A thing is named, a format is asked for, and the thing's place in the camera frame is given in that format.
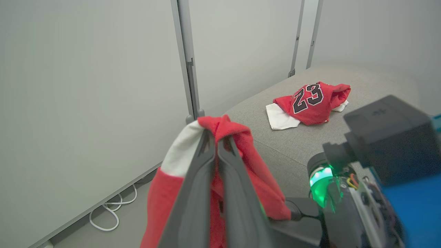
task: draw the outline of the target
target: red fabric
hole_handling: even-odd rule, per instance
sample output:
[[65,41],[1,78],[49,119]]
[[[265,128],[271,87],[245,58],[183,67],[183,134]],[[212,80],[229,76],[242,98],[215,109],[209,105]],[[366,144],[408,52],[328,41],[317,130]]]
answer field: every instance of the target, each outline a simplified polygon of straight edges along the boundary
[[276,98],[273,102],[305,125],[315,125],[329,121],[331,111],[340,106],[350,92],[351,86],[347,84],[333,86],[318,82],[304,85],[294,95]]
[[[285,196],[254,148],[250,129],[244,125],[230,122],[227,115],[216,118],[202,117],[198,119],[198,122],[214,134],[216,144],[221,138],[233,135],[266,214],[276,220],[289,219],[291,212],[284,203]],[[161,169],[158,170],[147,197],[148,222],[141,248],[157,247],[182,182],[183,178],[172,177],[162,172]],[[221,217],[219,209],[219,202],[223,200],[224,196],[224,188],[217,171],[211,189],[210,247],[225,248],[225,220]]]

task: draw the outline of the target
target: clothing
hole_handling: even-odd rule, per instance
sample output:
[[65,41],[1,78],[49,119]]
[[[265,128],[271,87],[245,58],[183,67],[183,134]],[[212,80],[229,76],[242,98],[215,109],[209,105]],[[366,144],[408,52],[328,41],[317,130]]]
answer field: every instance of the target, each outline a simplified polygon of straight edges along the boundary
[[331,110],[344,103],[350,92],[351,87],[346,84],[318,82],[304,85],[292,96],[276,98],[273,103],[305,125],[315,125],[329,121]]
[[[231,122],[229,117],[201,117],[188,124],[168,150],[162,166],[153,179],[147,197],[147,228],[141,248],[157,247],[179,189],[196,151],[204,129],[209,129],[217,142],[233,135],[251,182],[267,216],[283,220],[291,217],[285,205],[285,196],[253,145],[250,129]],[[225,220],[221,217],[219,202],[223,201],[223,183],[216,171],[211,183],[210,247],[226,247]]]
[[[349,102],[346,100],[332,111],[342,112],[346,105],[348,105],[348,103]],[[269,125],[271,126],[272,130],[296,128],[301,122],[298,119],[288,115],[281,107],[279,107],[275,103],[266,106],[266,114],[268,115]]]

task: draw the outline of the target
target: red wire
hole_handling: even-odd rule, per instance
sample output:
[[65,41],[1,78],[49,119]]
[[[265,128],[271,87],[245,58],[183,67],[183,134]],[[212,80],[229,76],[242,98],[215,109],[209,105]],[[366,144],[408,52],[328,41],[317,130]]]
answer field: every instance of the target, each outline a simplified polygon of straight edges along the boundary
[[358,188],[358,182],[357,182],[357,180],[355,180],[355,175],[353,173],[351,173],[351,180],[352,180],[352,182],[354,182],[355,186]]

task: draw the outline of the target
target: gray upholstered surface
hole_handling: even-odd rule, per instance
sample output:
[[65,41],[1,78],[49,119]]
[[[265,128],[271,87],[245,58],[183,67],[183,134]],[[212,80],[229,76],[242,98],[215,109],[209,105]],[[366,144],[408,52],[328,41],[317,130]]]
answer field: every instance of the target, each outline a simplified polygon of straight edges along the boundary
[[[349,104],[342,113],[332,112],[328,123],[286,130],[271,130],[265,106],[274,98],[292,95],[301,86],[318,81],[337,85],[351,85]],[[393,94],[413,106],[418,99],[416,85],[411,78],[381,68],[367,68],[352,64],[332,64],[309,68],[239,103],[226,112],[232,121],[248,126],[254,145],[266,162],[286,196],[306,196],[309,192],[306,164],[311,156],[322,152],[326,142],[344,142],[349,129],[343,115]],[[354,165],[361,176],[371,174]]]

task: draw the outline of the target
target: black number with white outline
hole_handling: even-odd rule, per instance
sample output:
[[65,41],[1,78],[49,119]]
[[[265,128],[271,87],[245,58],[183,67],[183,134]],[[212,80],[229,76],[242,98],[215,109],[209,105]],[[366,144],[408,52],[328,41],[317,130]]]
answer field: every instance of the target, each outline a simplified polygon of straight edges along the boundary
[[306,86],[306,90],[312,93],[312,96],[308,97],[306,101],[302,100],[305,94],[304,88],[300,89],[297,94],[293,96],[294,98],[296,98],[294,104],[292,105],[292,108],[294,109],[294,114],[308,109],[308,104],[306,102],[314,106],[323,101],[323,91],[320,88],[320,84],[310,84]]

